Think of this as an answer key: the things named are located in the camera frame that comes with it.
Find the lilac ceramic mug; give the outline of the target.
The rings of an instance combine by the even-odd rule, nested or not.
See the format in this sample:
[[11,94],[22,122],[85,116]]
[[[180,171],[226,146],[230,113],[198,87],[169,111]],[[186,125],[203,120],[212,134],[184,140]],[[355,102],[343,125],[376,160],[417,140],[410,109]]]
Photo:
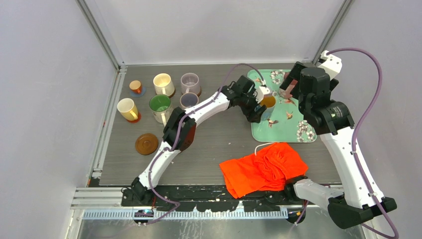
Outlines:
[[197,94],[201,87],[199,77],[195,73],[184,74],[181,77],[180,82],[182,95],[185,93]]

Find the pink mug purple inside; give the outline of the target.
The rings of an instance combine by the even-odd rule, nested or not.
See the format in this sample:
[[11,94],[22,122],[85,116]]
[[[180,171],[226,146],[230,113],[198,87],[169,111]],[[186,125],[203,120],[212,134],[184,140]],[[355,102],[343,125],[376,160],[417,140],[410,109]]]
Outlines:
[[182,109],[190,108],[199,103],[199,97],[195,93],[185,93],[180,97]]

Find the green inside mug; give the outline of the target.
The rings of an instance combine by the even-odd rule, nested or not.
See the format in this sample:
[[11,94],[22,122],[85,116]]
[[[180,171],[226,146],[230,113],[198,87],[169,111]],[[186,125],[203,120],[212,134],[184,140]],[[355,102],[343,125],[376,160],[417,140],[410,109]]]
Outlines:
[[149,101],[149,108],[155,120],[166,126],[173,111],[171,99],[167,95],[155,95]]

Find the cream white mug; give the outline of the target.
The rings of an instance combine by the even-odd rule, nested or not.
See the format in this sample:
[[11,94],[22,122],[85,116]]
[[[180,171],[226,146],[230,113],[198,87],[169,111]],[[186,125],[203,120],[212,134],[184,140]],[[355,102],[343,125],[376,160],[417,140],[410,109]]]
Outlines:
[[153,79],[155,93],[157,95],[169,96],[175,90],[171,76],[167,73],[160,73]]

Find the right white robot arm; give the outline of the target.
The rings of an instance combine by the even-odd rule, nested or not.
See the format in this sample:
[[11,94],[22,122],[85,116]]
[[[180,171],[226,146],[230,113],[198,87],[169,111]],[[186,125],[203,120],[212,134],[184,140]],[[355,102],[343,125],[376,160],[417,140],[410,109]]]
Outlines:
[[354,120],[348,107],[331,99],[337,84],[323,66],[307,67],[301,62],[294,64],[281,84],[283,90],[293,87],[300,113],[328,149],[343,185],[341,190],[331,189],[300,175],[287,181],[284,197],[291,204],[306,200],[318,205],[339,228],[347,229],[395,210],[397,203],[373,180],[353,138]]

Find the small tan cup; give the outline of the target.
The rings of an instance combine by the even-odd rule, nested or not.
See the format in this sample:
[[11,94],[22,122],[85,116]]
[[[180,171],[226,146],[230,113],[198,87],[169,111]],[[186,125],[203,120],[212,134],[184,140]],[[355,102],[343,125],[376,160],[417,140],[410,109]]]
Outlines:
[[129,84],[129,88],[135,93],[141,93],[142,83],[139,80],[132,81]]

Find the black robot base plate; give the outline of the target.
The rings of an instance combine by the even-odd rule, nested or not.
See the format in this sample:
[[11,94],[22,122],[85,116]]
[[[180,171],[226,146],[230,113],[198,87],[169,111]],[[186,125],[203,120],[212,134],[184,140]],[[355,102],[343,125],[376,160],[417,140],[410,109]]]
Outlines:
[[274,212],[280,207],[303,208],[304,200],[294,201],[284,191],[257,191],[236,199],[223,185],[159,185],[155,190],[167,200],[179,202],[177,212],[234,211]]

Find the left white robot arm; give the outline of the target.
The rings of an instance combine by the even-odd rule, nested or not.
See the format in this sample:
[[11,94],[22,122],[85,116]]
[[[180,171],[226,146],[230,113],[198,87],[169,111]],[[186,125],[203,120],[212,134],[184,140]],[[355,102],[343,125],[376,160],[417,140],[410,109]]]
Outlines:
[[170,115],[163,130],[163,138],[157,153],[147,168],[131,183],[133,198],[146,206],[153,199],[153,189],[172,160],[194,141],[196,128],[210,117],[235,106],[241,108],[249,122],[259,123],[266,107],[261,102],[272,95],[265,81],[260,86],[242,75],[236,82],[221,86],[203,102],[186,109],[177,107]]

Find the blue mug yellow inside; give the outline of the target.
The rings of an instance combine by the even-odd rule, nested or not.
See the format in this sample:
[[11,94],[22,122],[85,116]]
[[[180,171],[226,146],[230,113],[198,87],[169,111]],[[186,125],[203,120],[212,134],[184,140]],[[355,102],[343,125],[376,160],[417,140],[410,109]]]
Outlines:
[[275,109],[275,105],[276,105],[276,98],[274,96],[270,96],[270,97],[265,97],[261,102],[260,102],[260,106],[265,106],[266,110],[263,112],[263,114],[261,115],[261,121],[265,121],[268,120],[274,109]]

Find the pink floral mug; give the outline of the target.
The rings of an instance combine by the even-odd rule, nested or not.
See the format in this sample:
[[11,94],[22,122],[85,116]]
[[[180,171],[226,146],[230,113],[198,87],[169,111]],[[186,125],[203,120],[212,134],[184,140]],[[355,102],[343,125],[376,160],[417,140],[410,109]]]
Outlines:
[[284,99],[292,97],[291,91],[297,84],[297,80],[289,76],[290,72],[286,72],[283,76],[283,81],[279,87],[279,94]]

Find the red round coaster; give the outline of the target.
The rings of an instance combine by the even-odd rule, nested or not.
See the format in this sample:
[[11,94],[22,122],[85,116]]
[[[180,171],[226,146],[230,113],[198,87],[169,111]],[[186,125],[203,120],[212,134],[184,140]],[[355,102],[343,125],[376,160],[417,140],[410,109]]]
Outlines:
[[127,121],[130,122],[130,123],[137,123],[140,120],[141,120],[141,113],[138,112],[137,119],[135,119],[135,120],[127,120]]

